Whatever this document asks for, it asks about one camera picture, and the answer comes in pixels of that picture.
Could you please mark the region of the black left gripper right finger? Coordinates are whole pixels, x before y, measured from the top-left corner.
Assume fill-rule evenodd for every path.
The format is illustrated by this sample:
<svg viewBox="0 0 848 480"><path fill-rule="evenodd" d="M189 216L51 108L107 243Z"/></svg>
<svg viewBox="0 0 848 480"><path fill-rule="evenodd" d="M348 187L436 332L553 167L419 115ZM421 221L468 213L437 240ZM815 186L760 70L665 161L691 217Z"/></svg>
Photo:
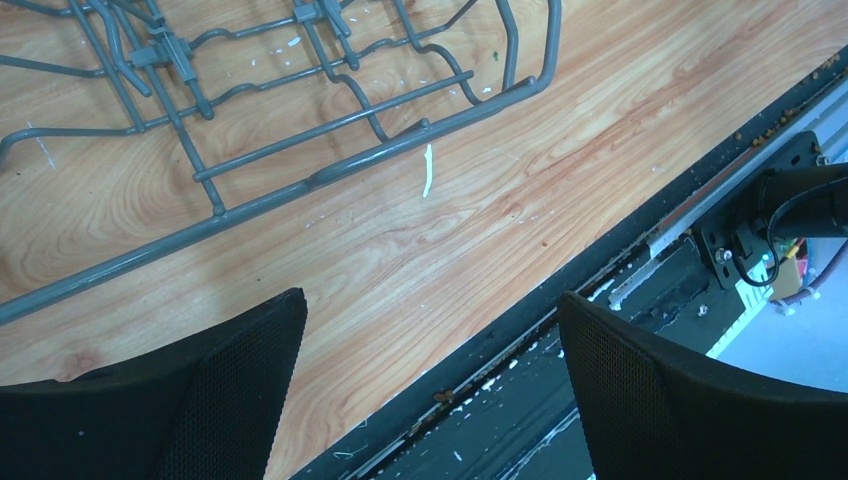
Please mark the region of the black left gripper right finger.
<svg viewBox="0 0 848 480"><path fill-rule="evenodd" d="M843 479L847 397L749 372L577 293L557 318L600 479Z"/></svg>

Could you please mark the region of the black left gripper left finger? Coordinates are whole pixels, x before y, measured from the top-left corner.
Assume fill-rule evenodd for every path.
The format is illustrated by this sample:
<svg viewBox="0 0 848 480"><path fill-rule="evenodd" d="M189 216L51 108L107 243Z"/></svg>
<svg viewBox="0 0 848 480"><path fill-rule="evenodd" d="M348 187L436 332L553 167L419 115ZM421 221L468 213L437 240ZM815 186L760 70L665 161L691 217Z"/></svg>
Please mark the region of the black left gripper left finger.
<svg viewBox="0 0 848 480"><path fill-rule="evenodd" d="M289 289L74 380L1 390L5 479L260 479L308 315Z"/></svg>

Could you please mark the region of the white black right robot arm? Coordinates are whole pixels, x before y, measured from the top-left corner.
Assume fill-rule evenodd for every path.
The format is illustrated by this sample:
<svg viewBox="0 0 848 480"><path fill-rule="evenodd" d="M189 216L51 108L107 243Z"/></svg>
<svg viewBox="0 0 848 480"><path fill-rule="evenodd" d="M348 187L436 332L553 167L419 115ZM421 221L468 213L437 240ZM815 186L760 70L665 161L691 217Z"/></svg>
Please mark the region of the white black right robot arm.
<svg viewBox="0 0 848 480"><path fill-rule="evenodd" d="M756 218L770 239L845 238L845 163L771 170L754 184Z"/></svg>

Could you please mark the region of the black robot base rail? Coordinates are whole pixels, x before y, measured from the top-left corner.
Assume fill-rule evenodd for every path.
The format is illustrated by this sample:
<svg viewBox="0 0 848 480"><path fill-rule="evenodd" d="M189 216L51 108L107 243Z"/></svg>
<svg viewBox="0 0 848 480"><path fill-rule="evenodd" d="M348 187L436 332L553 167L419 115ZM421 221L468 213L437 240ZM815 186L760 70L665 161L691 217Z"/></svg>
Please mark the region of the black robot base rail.
<svg viewBox="0 0 848 480"><path fill-rule="evenodd" d="M720 361L847 237L839 51L302 479L843 479L847 397Z"/></svg>

